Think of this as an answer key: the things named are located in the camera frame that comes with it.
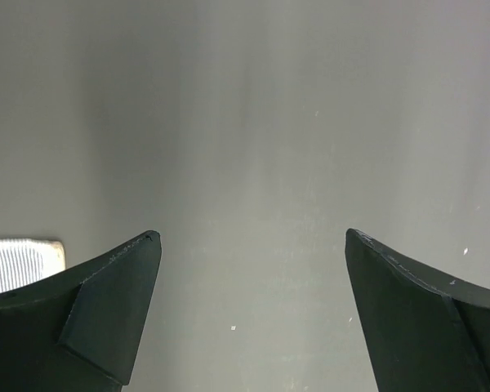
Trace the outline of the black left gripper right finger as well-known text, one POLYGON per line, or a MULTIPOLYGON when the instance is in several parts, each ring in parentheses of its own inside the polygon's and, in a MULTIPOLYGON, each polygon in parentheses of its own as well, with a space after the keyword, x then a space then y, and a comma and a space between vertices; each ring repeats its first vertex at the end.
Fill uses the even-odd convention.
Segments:
POLYGON ((345 260, 380 391, 490 391, 490 289, 358 229, 345 260))

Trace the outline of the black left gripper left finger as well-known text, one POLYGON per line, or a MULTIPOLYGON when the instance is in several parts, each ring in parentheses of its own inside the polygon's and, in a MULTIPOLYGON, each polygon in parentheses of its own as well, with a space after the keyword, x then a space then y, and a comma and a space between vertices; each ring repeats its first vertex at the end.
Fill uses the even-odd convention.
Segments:
POLYGON ((149 230, 0 294, 0 391, 120 391, 131 380, 162 256, 149 230))

